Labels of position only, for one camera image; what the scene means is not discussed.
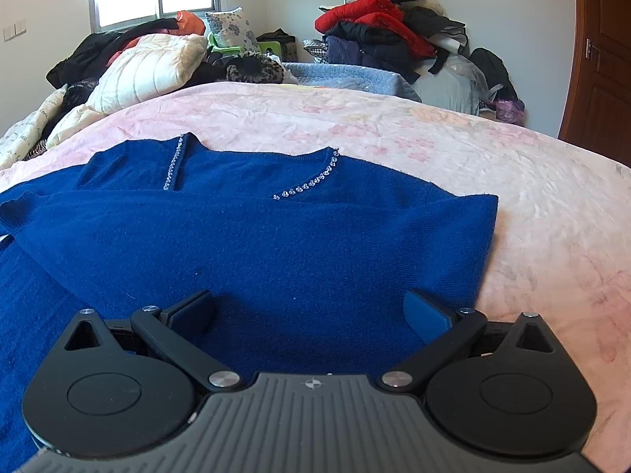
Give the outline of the black garment by window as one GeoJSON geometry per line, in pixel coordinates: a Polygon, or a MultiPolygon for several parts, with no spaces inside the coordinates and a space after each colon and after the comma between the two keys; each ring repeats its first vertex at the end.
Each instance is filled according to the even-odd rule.
{"type": "Polygon", "coordinates": [[[60,89],[88,78],[99,78],[107,69],[109,60],[130,41],[164,30],[177,30],[175,18],[155,19],[125,32],[109,31],[88,35],[66,59],[60,61],[46,75],[47,81],[60,89]]]}

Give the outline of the wall light switch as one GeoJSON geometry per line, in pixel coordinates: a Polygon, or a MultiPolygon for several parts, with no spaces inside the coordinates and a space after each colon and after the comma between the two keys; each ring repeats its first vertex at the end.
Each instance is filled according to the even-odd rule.
{"type": "Polygon", "coordinates": [[[14,24],[10,24],[2,29],[2,37],[4,42],[9,42],[24,35],[27,32],[27,21],[24,18],[17,20],[14,24]]]}

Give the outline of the brown wooden door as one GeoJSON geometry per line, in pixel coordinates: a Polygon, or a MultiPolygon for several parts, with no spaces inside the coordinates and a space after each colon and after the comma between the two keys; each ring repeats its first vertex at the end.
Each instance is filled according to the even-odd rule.
{"type": "Polygon", "coordinates": [[[577,0],[559,139],[630,164],[630,0],[577,0]]]}

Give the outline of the dark navy jacket on pile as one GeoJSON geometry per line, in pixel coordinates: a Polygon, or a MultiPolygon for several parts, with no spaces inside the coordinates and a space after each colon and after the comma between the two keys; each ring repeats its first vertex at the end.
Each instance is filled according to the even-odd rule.
{"type": "Polygon", "coordinates": [[[329,64],[360,65],[397,73],[410,84],[420,77],[409,47],[395,32],[339,21],[324,33],[324,41],[329,64]]]}

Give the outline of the leopard print garment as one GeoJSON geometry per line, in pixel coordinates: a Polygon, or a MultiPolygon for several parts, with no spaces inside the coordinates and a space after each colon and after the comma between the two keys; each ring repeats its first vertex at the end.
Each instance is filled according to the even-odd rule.
{"type": "Polygon", "coordinates": [[[232,82],[281,84],[284,81],[284,68],[270,57],[244,54],[228,61],[226,79],[232,82]]]}

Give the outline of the window with metal frame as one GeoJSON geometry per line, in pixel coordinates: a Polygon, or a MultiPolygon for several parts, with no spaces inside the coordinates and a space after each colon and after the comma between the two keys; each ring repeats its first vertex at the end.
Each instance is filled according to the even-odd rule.
{"type": "Polygon", "coordinates": [[[220,0],[88,0],[93,32],[127,30],[153,19],[174,17],[180,11],[200,16],[218,11],[220,0]]]}

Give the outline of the floral grey white pillow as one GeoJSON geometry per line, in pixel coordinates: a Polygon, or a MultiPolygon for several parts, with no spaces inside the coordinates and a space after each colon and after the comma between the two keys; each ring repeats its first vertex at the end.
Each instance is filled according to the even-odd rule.
{"type": "Polygon", "coordinates": [[[231,11],[207,12],[205,19],[209,25],[207,30],[212,46],[260,52],[257,36],[241,7],[231,11]]]}

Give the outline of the green plastic item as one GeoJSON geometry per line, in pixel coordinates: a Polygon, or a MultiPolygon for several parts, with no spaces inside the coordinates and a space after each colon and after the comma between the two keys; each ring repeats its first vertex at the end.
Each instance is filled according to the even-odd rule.
{"type": "MultiPolygon", "coordinates": [[[[235,56],[236,54],[243,54],[245,49],[239,46],[229,46],[229,47],[220,47],[215,39],[213,34],[210,34],[207,39],[209,40],[209,47],[212,51],[220,52],[224,56],[235,56]]],[[[278,58],[282,58],[284,54],[282,53],[282,47],[278,42],[260,42],[259,48],[262,54],[266,54],[269,56],[277,56],[278,58]]]]}

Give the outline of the white floral quilt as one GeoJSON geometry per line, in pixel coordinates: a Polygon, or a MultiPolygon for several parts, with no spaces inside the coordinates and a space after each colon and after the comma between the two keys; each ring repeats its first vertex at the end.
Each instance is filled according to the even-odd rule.
{"type": "Polygon", "coordinates": [[[21,161],[39,139],[48,122],[59,112],[63,98],[67,91],[65,84],[61,89],[52,92],[39,108],[27,115],[6,131],[0,143],[0,168],[12,167],[17,161],[21,161]]]}

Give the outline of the pink floral bed sheet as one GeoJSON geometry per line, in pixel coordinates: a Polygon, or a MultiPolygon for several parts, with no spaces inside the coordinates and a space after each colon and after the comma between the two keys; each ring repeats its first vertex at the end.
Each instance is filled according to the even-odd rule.
{"type": "Polygon", "coordinates": [[[364,92],[210,83],[114,113],[1,173],[1,185],[83,164],[126,140],[191,132],[218,151],[333,146],[455,194],[499,198],[479,305],[540,312],[598,402],[586,446],[602,470],[630,464],[630,171],[525,128],[364,92]]]}

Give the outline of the blue knit sweater with rhinestones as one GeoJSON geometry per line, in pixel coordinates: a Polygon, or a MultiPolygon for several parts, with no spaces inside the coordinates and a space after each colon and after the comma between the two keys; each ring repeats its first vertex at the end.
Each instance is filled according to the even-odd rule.
{"type": "Polygon", "coordinates": [[[71,318],[212,295],[197,346],[243,376],[379,375],[421,348],[407,292],[475,304],[498,200],[336,149],[127,141],[1,196],[1,467],[31,454],[21,398],[71,318]]]}

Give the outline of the purple bag on floor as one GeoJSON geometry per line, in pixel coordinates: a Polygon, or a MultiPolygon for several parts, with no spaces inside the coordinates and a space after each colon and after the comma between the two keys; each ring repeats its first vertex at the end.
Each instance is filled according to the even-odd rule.
{"type": "Polygon", "coordinates": [[[521,99],[498,99],[495,103],[496,120],[512,125],[525,123],[525,104],[521,99]]]}

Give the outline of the cream quilted puffer jacket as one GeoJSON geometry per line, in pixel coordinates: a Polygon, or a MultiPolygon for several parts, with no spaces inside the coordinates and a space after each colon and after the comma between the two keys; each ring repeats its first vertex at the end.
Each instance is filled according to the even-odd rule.
{"type": "Polygon", "coordinates": [[[106,69],[87,101],[57,123],[47,149],[113,113],[184,87],[206,54],[207,39],[198,34],[149,34],[126,49],[106,69]]]}

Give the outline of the light blue fleece blanket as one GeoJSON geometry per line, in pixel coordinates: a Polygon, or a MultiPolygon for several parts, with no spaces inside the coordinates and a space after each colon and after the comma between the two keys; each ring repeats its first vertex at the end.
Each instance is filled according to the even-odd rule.
{"type": "Polygon", "coordinates": [[[284,68],[303,86],[355,90],[421,102],[410,83],[397,73],[348,64],[288,62],[284,68]]]}

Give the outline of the red jacket on pile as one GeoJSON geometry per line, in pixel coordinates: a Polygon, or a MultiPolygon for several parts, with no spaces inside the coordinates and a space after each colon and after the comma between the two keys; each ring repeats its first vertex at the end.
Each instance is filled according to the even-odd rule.
{"type": "Polygon", "coordinates": [[[434,46],[422,35],[418,35],[403,24],[403,12],[390,0],[356,0],[334,6],[314,21],[314,29],[325,34],[338,22],[351,22],[394,32],[403,39],[415,59],[436,56],[434,46]]]}

